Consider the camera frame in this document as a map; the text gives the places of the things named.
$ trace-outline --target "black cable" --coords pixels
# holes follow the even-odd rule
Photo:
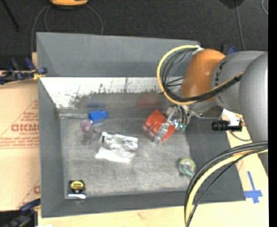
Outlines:
[[[167,64],[165,64],[165,66],[163,68],[163,73],[162,73],[162,85],[164,87],[168,81],[168,74],[169,74],[170,70],[175,66],[175,64],[174,64],[175,60],[177,60],[177,58],[179,56],[183,55],[183,57],[178,60],[178,63],[180,63],[185,58],[186,54],[192,50],[196,50],[196,49],[191,49],[191,48],[183,49],[181,51],[176,52],[169,58],[169,60],[167,61]]]
[[[237,23],[238,23],[238,29],[239,29],[239,35],[241,38],[241,44],[242,44],[242,48],[245,51],[246,50],[246,46],[244,44],[244,40],[243,40],[243,36],[242,36],[242,29],[241,29],[241,18],[239,15],[239,9],[238,9],[238,4],[237,4],[237,0],[235,0],[235,6],[236,6],[236,16],[237,16]]]
[[[201,168],[192,177],[192,179],[188,185],[187,191],[186,191],[185,204],[188,201],[189,193],[191,192],[194,184],[196,183],[196,181],[199,180],[199,178],[204,174],[204,172],[213,164],[213,162],[215,162],[217,160],[221,160],[224,157],[232,156],[233,154],[236,154],[236,153],[244,152],[247,150],[256,150],[256,149],[262,148],[267,145],[268,145],[267,141],[260,141],[260,142],[240,145],[240,146],[237,146],[234,148],[227,149],[224,152],[222,152],[222,153],[218,154],[217,156],[215,156],[214,158],[212,158],[211,160],[209,160],[208,162],[206,162],[203,166],[201,166]]]
[[[185,123],[184,123],[184,122],[182,122],[182,123],[184,123],[185,125],[187,125],[187,124],[188,124],[188,116],[187,116],[187,114],[186,114],[186,112],[185,112],[185,109],[184,109],[182,106],[180,106],[180,110],[181,110],[181,113],[182,113],[183,118],[184,118],[184,121],[185,121]]]
[[[103,25],[103,22],[102,22],[102,19],[100,17],[100,15],[95,11],[95,9],[93,9],[92,7],[90,7],[89,5],[85,5],[88,9],[90,9],[96,16],[97,18],[99,19],[99,22],[100,22],[100,34],[102,35],[104,33],[104,25]],[[47,24],[47,13],[49,11],[50,7],[47,8],[47,10],[45,11],[44,13],[44,26],[46,28],[47,31],[50,31],[49,27],[48,27],[48,24]]]
[[[200,101],[205,101],[207,99],[210,99],[210,98],[214,97],[215,95],[219,94],[221,91],[229,88],[233,84],[240,81],[241,77],[242,77],[242,75],[236,76],[236,77],[232,78],[231,80],[229,80],[227,83],[224,83],[221,86],[218,86],[214,90],[211,90],[211,91],[206,92],[204,94],[201,94],[201,95],[198,95],[198,96],[193,96],[193,97],[190,97],[190,98],[179,98],[177,95],[173,94],[168,88],[166,89],[166,92],[168,93],[168,95],[171,98],[173,98],[173,99],[175,99],[179,102],[191,102],[191,101],[200,102]]]
[[[46,8],[49,8],[51,5],[46,5],[44,6],[37,14],[35,20],[34,20],[34,23],[33,23],[33,27],[32,27],[32,32],[31,32],[31,52],[34,52],[34,49],[33,49],[33,43],[34,43],[34,32],[35,32],[35,26],[36,26],[36,23],[39,19],[39,16],[43,13],[43,11],[46,9]]]
[[[166,87],[176,87],[176,86],[181,86],[182,83],[178,83],[178,84],[172,84],[172,85],[166,85]]]
[[[251,139],[249,139],[249,140],[247,140],[247,139],[242,139],[242,138],[240,138],[240,137],[238,137],[237,135],[235,135],[231,130],[228,130],[229,132],[230,132],[230,134],[232,135],[232,136],[234,136],[236,139],[238,139],[238,140],[241,140],[241,141],[250,141]]]
[[[18,32],[21,31],[21,28],[20,28],[20,26],[18,25],[18,22],[16,21],[16,19],[14,18],[13,14],[12,14],[10,8],[9,8],[9,6],[8,6],[7,3],[6,3],[6,1],[5,1],[5,0],[0,0],[0,1],[1,1],[1,3],[4,5],[4,7],[5,7],[7,13],[9,14],[9,16],[10,16],[12,22],[14,23],[14,26],[15,26],[15,28],[16,28],[16,31],[18,31]]]
[[[86,5],[86,7],[89,8],[97,16],[97,18],[99,19],[100,26],[101,26],[100,34],[102,35],[104,33],[104,24],[102,22],[102,19],[101,19],[100,15],[95,11],[95,9],[93,9],[89,5]]]
[[[203,194],[199,197],[198,201],[195,203],[193,209],[192,209],[192,212],[190,213],[190,216],[186,222],[186,227],[189,227],[191,221],[192,221],[192,218],[193,218],[193,215],[200,203],[200,201],[202,200],[203,196],[211,189],[211,187],[218,181],[219,178],[221,178],[233,165],[235,165],[237,162],[239,162],[240,160],[244,159],[245,157],[249,156],[249,155],[252,155],[252,154],[255,154],[255,153],[259,153],[259,152],[262,152],[263,150],[266,150],[268,149],[268,147],[263,147],[261,149],[258,149],[258,150],[255,150],[255,151],[252,151],[252,152],[248,152],[247,154],[243,155],[242,157],[238,158],[236,161],[230,163],[213,181],[212,183],[207,187],[207,189],[203,192]]]
[[[177,81],[180,81],[180,80],[182,80],[184,77],[181,77],[181,78],[177,78],[177,79],[175,79],[175,80],[172,80],[172,81],[169,81],[169,82],[167,82],[167,86],[168,85],[170,85],[171,83],[173,83],[173,82],[177,82]]]

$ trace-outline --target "clamp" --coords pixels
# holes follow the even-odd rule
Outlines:
[[[48,72],[45,67],[36,68],[28,57],[26,57],[24,61],[27,66],[26,70],[20,68],[15,58],[10,59],[8,70],[0,73],[0,84],[2,85],[8,82],[25,79],[36,79]]]
[[[33,200],[20,207],[20,215],[12,219],[9,223],[1,227],[24,227],[32,220],[32,216],[36,214],[35,207],[41,204],[40,199]]]

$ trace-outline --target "tape measure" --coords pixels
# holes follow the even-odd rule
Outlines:
[[[83,181],[70,181],[70,193],[83,194],[85,190],[86,186]]]

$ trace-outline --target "yellow cable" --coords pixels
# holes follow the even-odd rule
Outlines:
[[[200,178],[199,180],[195,183],[194,187],[192,188],[190,194],[189,194],[189,198],[188,198],[188,202],[186,205],[186,216],[185,216],[185,220],[186,222],[189,219],[190,213],[192,211],[192,205],[193,205],[193,200],[194,197],[198,191],[198,189],[200,188],[200,186],[202,185],[202,183],[208,178],[208,176],[210,176],[213,172],[215,172],[216,170],[218,170],[219,168],[223,167],[224,165],[231,163],[233,161],[236,161],[237,159],[241,158],[242,156],[244,156],[245,154],[251,152],[251,150],[247,150],[241,153],[238,153],[232,157],[229,157],[223,161],[218,162],[216,165],[214,165],[213,167],[211,167],[209,170],[207,170]]]
[[[161,81],[161,66],[162,66],[162,64],[164,63],[164,61],[167,59],[167,57],[170,56],[172,53],[174,53],[174,52],[176,52],[176,51],[179,51],[179,50],[182,50],[182,49],[197,49],[197,48],[199,48],[199,46],[197,46],[197,45],[182,45],[182,46],[176,47],[176,48],[174,48],[174,49],[168,51],[168,52],[162,57],[162,59],[160,60],[160,62],[159,62],[159,64],[158,64],[158,67],[157,67],[157,81],[158,81],[158,84],[159,84],[161,90],[163,91],[164,95],[166,96],[166,98],[167,98],[170,102],[172,102],[172,103],[174,103],[174,104],[177,104],[177,105],[189,105],[189,104],[196,103],[198,100],[190,101],[190,102],[180,102],[180,101],[177,101],[177,100],[171,98],[171,97],[168,95],[168,93],[165,91],[165,88],[164,88],[163,85],[162,85],[162,81]],[[233,78],[230,79],[230,80],[227,80],[226,82],[224,82],[224,83],[222,83],[222,84],[220,84],[220,85],[218,85],[218,86],[216,86],[216,87],[214,87],[213,89],[209,90],[208,93],[210,93],[210,92],[216,90],[218,87],[221,87],[222,85],[228,83],[228,82],[231,81],[231,80],[233,80]]]

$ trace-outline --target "red object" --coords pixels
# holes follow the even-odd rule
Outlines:
[[[157,133],[161,125],[165,122],[166,117],[159,110],[155,109],[153,113],[150,114],[150,116],[147,118],[146,125],[150,127],[153,132]],[[166,140],[167,138],[169,138],[175,130],[176,128],[174,127],[174,125],[169,125],[168,132],[165,134],[163,139]]]
[[[163,137],[163,140],[166,140],[167,138],[169,138],[175,132],[175,130],[176,128],[174,127],[174,125],[170,124],[168,127],[168,132]]]

